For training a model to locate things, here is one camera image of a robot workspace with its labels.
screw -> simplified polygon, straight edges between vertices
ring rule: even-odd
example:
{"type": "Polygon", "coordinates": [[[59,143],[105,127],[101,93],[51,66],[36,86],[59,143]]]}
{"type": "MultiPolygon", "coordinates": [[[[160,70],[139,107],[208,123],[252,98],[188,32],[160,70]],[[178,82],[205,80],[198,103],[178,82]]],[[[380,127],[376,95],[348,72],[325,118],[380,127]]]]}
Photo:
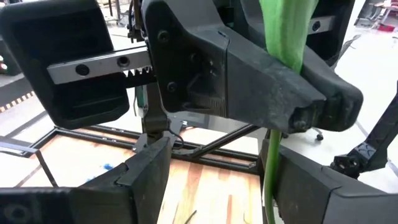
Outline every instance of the screw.
{"type": "Polygon", "coordinates": [[[293,123],[293,127],[295,129],[297,129],[298,131],[305,131],[306,126],[307,126],[307,124],[305,121],[295,121],[293,123]]]}
{"type": "Polygon", "coordinates": [[[314,22],[312,25],[312,31],[316,32],[319,30],[319,28],[321,28],[321,22],[319,21],[314,22]]]}
{"type": "Polygon", "coordinates": [[[161,30],[157,34],[157,40],[163,44],[167,43],[170,40],[170,34],[166,30],[161,30]]]}
{"type": "Polygon", "coordinates": [[[90,73],[90,69],[87,67],[87,65],[78,65],[76,66],[75,71],[77,74],[82,76],[86,76],[90,73]]]}
{"type": "Polygon", "coordinates": [[[177,84],[175,82],[169,82],[167,84],[167,90],[171,93],[173,93],[177,89],[177,84]]]}

screw hole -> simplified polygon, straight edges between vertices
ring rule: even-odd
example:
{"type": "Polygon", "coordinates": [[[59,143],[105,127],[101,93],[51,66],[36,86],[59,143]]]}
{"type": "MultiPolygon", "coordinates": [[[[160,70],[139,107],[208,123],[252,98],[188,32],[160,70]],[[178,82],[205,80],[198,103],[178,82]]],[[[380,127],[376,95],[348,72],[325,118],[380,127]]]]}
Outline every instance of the screw hole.
{"type": "Polygon", "coordinates": [[[316,32],[319,30],[319,28],[321,28],[321,22],[319,21],[314,22],[314,24],[312,25],[312,31],[316,32]]]}
{"type": "Polygon", "coordinates": [[[123,56],[123,57],[118,58],[119,67],[126,68],[127,66],[129,66],[129,64],[130,64],[130,60],[127,57],[123,56]]]}

hardwood floor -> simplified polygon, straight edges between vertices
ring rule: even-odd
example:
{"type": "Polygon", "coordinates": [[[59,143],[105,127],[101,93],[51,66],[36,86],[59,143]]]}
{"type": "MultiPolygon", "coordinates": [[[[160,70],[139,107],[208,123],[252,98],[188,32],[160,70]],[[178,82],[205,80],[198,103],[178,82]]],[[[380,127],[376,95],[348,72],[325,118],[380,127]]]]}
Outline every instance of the hardwood floor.
{"type": "MultiPolygon", "coordinates": [[[[77,187],[106,172],[105,164],[116,166],[134,155],[130,150],[63,136],[50,141],[42,148],[42,154],[58,185],[69,187],[77,187]]],[[[51,184],[39,169],[22,186],[50,187],[51,184]]],[[[172,160],[158,223],[184,224],[195,211],[189,223],[262,223],[259,177],[172,160]]]]}

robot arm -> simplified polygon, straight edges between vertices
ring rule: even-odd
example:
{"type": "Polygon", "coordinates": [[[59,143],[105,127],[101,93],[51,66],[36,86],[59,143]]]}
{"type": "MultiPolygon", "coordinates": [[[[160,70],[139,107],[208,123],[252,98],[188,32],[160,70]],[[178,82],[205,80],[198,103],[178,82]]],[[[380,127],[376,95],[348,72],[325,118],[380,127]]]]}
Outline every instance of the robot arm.
{"type": "MultiPolygon", "coordinates": [[[[264,40],[256,28],[262,25],[242,26],[236,19],[235,31],[212,0],[147,0],[140,14],[146,45],[122,52],[113,52],[101,11],[89,0],[10,6],[1,14],[1,29],[45,109],[64,128],[119,118],[129,108],[126,88],[146,84],[122,71],[142,67],[151,68],[145,75],[156,76],[169,112],[217,115],[285,133],[311,127],[343,131],[354,124],[361,92],[311,49],[299,76],[255,41],[264,40]],[[62,13],[54,10],[59,6],[62,13]],[[239,33],[251,26],[258,35],[239,33]]],[[[321,28],[312,35],[328,30],[321,28]]]]}
{"type": "MultiPolygon", "coordinates": [[[[259,41],[264,40],[264,30],[256,1],[235,0],[229,16],[212,0],[134,2],[140,6],[136,15],[141,15],[142,24],[140,32],[133,33],[144,34],[145,42],[117,52],[94,0],[38,1],[1,11],[3,38],[56,125],[75,129],[118,119],[129,109],[126,88],[152,88],[153,83],[170,112],[217,115],[285,133],[311,127],[344,131],[354,124],[362,94],[329,68],[338,57],[353,1],[320,1],[311,21],[301,76],[272,58],[259,41]],[[140,72],[123,73],[132,69],[140,72]]],[[[33,203],[39,202],[42,212],[52,208],[46,204],[48,198],[57,198],[57,204],[69,208],[57,210],[71,217],[67,223],[115,222],[94,217],[104,212],[102,205],[112,208],[110,216],[120,223],[155,223],[171,147],[169,138],[160,136],[149,148],[76,189],[0,193],[8,196],[8,205],[23,201],[23,206],[33,209],[33,203]],[[142,198],[152,194],[153,198],[142,198]],[[23,199],[33,197],[38,200],[23,199]],[[144,205],[150,209],[143,210],[144,205]]],[[[306,215],[312,215],[306,223],[342,223],[344,217],[338,215],[349,213],[342,208],[361,204],[369,210],[373,202],[390,206],[396,201],[378,197],[383,192],[288,149],[280,154],[275,197],[286,223],[305,220],[306,215]]],[[[61,223],[57,217],[47,218],[61,223]]],[[[346,217],[348,222],[355,218],[346,217]]],[[[366,217],[361,220],[374,223],[366,217]]]]}

black mechanical part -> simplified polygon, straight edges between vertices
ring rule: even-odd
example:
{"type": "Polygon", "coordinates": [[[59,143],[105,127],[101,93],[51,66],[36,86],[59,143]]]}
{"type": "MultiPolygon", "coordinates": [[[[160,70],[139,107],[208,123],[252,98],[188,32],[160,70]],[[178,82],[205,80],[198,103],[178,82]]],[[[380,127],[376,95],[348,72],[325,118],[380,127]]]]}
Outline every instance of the black mechanical part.
{"type": "Polygon", "coordinates": [[[159,89],[156,83],[144,86],[144,117],[142,132],[147,135],[147,143],[152,144],[163,137],[163,132],[169,128],[169,120],[163,111],[159,89]]]}
{"type": "MultiPolygon", "coordinates": [[[[237,0],[234,3],[234,30],[265,48],[259,1],[237,0]]],[[[344,131],[354,125],[363,103],[362,93],[330,68],[340,54],[353,3],[354,1],[320,1],[313,17],[334,15],[333,30],[309,35],[304,51],[301,76],[326,97],[313,126],[329,131],[344,131]]]]}
{"type": "MultiPolygon", "coordinates": [[[[264,180],[267,139],[257,168],[264,180]]],[[[285,223],[397,223],[398,194],[387,194],[322,166],[286,147],[279,149],[274,197],[285,223]]]]}
{"type": "Polygon", "coordinates": [[[141,10],[167,111],[212,114],[286,133],[316,124],[326,98],[226,27],[212,0],[148,0],[141,10]],[[175,91],[167,88],[171,82],[175,91]]]}
{"type": "Polygon", "coordinates": [[[135,69],[134,72],[128,71],[125,81],[125,88],[134,88],[156,82],[156,76],[152,68],[135,69]]]}
{"type": "Polygon", "coordinates": [[[0,223],[156,223],[170,156],[162,138],[77,188],[0,189],[0,223]]]}
{"type": "Polygon", "coordinates": [[[51,64],[113,51],[96,1],[12,4],[0,12],[0,33],[56,125],[104,123],[129,109],[123,73],[55,85],[47,71],[51,64]]]}
{"type": "Polygon", "coordinates": [[[398,134],[397,93],[364,142],[348,154],[336,156],[331,168],[357,179],[362,172],[382,169],[387,163],[387,149],[398,134]]]}
{"type": "Polygon", "coordinates": [[[144,41],[145,30],[142,25],[141,2],[141,0],[131,0],[129,5],[129,25],[127,26],[129,33],[127,37],[131,39],[132,43],[134,43],[134,39],[138,42],[144,41]]]}

